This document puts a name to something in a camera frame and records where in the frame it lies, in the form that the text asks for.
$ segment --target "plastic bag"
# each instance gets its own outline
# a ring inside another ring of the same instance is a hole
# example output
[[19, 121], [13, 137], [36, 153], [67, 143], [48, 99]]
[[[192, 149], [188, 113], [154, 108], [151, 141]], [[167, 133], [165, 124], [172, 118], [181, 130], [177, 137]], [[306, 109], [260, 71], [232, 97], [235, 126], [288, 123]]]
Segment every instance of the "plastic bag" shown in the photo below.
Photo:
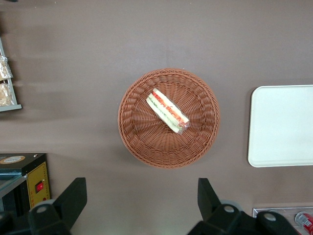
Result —
[[189, 127], [189, 119], [158, 89], [154, 88], [146, 99], [149, 106], [175, 133], [182, 134]]
[[10, 70], [10, 67], [8, 65], [8, 59], [1, 55], [0, 56], [0, 81], [12, 78], [12, 72]]
[[12, 93], [9, 85], [6, 83], [0, 84], [0, 106], [14, 105]]

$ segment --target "packaged bread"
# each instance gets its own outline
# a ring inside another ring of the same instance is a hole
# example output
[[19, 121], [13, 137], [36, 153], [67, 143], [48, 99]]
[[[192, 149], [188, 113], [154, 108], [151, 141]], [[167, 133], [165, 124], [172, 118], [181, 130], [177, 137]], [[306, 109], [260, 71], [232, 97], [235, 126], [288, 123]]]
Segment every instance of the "packaged bread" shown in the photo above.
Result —
[[154, 88], [146, 101], [157, 116], [175, 133], [182, 134], [189, 127], [188, 117], [158, 89]]

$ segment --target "round wicker basket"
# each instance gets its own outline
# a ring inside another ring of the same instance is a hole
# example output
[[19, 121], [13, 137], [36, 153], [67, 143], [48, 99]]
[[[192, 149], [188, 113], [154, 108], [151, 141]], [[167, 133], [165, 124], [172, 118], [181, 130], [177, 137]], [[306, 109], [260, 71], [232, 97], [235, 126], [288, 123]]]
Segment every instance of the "round wicker basket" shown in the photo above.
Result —
[[[190, 126], [182, 135], [174, 133], [149, 107], [146, 98], [153, 88], [189, 118]], [[125, 146], [142, 162], [160, 168], [179, 168], [199, 159], [212, 146], [219, 124], [219, 106], [210, 87], [180, 69], [143, 75], [126, 91], [118, 113]]]

